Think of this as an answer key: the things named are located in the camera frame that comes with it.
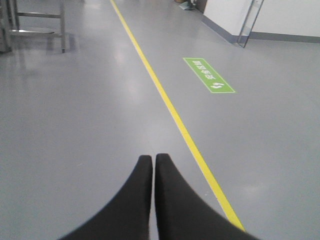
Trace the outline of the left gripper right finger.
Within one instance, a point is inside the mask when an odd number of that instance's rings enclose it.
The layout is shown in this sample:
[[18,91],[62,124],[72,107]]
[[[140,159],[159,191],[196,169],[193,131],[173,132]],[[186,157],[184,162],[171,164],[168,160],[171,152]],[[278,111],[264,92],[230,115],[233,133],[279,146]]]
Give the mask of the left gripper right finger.
[[255,239],[204,202],[167,153],[156,155],[154,200],[161,240]]

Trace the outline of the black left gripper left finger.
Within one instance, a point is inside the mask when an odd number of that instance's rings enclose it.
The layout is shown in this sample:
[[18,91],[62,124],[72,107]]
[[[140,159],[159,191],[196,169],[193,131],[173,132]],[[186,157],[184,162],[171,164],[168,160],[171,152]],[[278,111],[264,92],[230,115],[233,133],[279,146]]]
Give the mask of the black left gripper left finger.
[[112,200],[63,240],[148,240],[153,182],[152,157],[141,155]]

